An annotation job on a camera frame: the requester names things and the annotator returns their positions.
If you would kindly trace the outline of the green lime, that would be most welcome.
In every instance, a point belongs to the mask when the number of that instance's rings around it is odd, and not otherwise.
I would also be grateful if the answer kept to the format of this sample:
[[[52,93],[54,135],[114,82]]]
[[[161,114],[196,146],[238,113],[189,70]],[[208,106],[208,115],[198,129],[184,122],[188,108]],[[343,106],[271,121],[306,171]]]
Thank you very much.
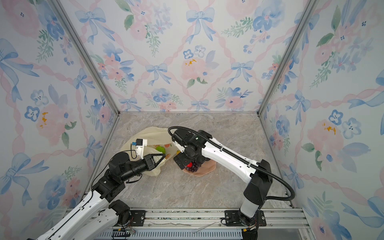
[[[157,147],[156,147],[156,150],[159,151],[159,152],[161,152],[162,154],[165,154],[165,153],[166,153],[165,148],[162,147],[162,146],[157,146]]]

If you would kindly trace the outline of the cream plastic bag orange print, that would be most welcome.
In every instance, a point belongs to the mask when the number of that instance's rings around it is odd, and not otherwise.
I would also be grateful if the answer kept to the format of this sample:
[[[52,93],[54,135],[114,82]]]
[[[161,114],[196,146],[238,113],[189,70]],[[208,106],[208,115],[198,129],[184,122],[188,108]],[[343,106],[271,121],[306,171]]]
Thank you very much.
[[[156,150],[157,146],[162,146],[166,150],[166,161],[172,160],[173,157],[179,153],[179,149],[172,142],[171,136],[168,133],[168,129],[166,128],[157,128],[157,127],[149,127],[136,135],[132,136],[120,149],[120,152],[126,152],[129,154],[132,161],[138,161],[140,158],[137,156],[135,151],[135,146],[132,145],[136,141],[136,139],[146,139],[148,140],[148,145],[144,148],[144,156],[147,154],[162,154],[161,152]],[[156,177],[161,172],[144,172],[144,175],[150,177]]]

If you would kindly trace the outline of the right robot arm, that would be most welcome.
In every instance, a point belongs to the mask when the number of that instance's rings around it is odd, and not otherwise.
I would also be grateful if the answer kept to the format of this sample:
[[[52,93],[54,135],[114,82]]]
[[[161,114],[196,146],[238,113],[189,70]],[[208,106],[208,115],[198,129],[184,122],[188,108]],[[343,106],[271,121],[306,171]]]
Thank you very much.
[[[180,169],[187,168],[192,162],[214,161],[247,183],[243,192],[244,201],[238,211],[239,222],[247,227],[257,224],[261,217],[260,209],[273,183],[273,178],[268,175],[270,164],[265,160],[257,162],[238,155],[202,130],[176,129],[169,134],[181,151],[174,158]]]

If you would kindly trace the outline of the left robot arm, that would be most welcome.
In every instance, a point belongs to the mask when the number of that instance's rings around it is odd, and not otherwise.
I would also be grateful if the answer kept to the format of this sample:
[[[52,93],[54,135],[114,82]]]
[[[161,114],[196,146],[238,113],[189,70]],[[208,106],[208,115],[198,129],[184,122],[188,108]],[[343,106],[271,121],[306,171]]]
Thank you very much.
[[[88,240],[119,224],[125,227],[133,220],[130,207],[117,195],[135,176],[154,170],[166,155],[148,154],[131,161],[127,152],[115,154],[107,164],[104,175],[92,190],[55,226],[39,236],[40,240]]]

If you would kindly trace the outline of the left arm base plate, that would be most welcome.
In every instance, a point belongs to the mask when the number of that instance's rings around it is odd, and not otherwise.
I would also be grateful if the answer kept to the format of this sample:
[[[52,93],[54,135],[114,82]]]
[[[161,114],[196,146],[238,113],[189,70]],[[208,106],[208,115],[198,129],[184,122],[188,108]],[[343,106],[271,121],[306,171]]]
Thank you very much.
[[[118,225],[123,227],[143,227],[146,219],[145,210],[129,210],[119,214]]]

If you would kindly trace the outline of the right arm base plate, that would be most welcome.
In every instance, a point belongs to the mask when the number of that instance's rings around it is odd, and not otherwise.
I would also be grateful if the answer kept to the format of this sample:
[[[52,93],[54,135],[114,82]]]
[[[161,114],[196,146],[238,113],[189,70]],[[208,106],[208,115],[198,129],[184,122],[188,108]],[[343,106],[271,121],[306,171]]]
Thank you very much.
[[[229,227],[266,227],[266,217],[264,212],[257,210],[255,215],[251,218],[242,214],[240,210],[226,210],[224,211],[225,216],[221,223]]]

